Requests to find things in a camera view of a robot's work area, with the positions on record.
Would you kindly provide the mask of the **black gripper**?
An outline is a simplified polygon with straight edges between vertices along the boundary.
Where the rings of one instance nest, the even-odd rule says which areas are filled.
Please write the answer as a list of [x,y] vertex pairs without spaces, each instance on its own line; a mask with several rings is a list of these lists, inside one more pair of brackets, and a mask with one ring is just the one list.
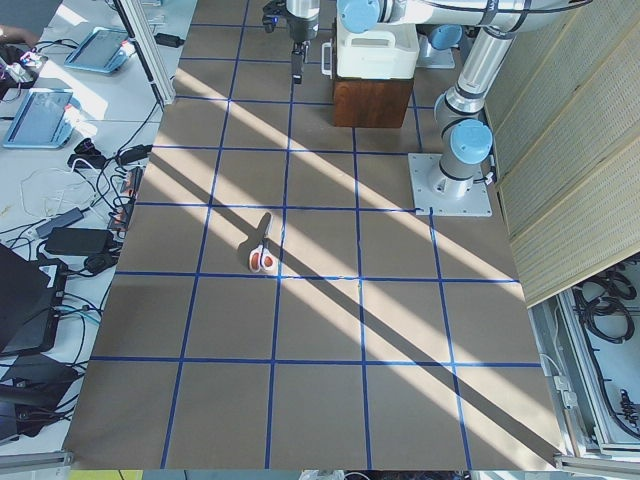
[[287,19],[290,38],[294,43],[291,52],[291,77],[294,84],[301,84],[304,65],[308,53],[308,42],[316,38],[319,28],[318,17],[301,18],[291,16]]

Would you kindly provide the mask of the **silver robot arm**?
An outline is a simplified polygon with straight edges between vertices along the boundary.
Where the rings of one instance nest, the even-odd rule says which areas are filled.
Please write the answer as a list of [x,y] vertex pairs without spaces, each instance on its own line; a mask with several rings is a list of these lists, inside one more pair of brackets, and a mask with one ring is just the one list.
[[444,142],[438,164],[427,174],[429,189],[462,198],[493,145],[490,128],[478,119],[509,49],[520,32],[539,29],[586,1],[339,1],[338,17],[351,33],[389,25],[477,27],[456,83],[436,101],[434,117]]
[[294,84],[301,84],[304,64],[319,28],[319,0],[286,0],[285,14],[288,32],[293,41],[291,76]]

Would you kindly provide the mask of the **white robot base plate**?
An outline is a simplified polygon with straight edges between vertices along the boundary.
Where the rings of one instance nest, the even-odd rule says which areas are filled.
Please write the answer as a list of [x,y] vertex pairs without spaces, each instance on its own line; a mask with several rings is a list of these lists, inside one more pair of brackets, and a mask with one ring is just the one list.
[[417,215],[491,217],[492,208],[483,181],[475,183],[479,168],[466,180],[453,180],[440,169],[441,154],[410,153],[408,166]]

